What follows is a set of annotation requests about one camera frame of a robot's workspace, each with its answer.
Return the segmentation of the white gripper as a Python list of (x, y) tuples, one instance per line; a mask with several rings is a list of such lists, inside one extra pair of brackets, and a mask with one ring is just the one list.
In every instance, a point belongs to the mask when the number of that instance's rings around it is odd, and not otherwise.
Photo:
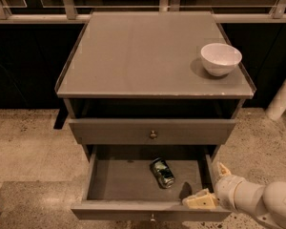
[(217, 163), (218, 174), (221, 179), (214, 186), (214, 193), (203, 189), (194, 195), (182, 199), (182, 204), (189, 209), (213, 210), (219, 204), (237, 213), (235, 192), (245, 178), (232, 175), (231, 171), (221, 162)]

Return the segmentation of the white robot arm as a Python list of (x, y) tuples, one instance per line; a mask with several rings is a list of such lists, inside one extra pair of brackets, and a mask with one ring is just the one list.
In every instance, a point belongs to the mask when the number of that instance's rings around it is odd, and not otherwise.
[(286, 182), (260, 185), (233, 175), (221, 162), (217, 169), (219, 178), (214, 191), (202, 189), (183, 198), (184, 206), (212, 210), (220, 205), (231, 212), (246, 214), (269, 229), (286, 229)]

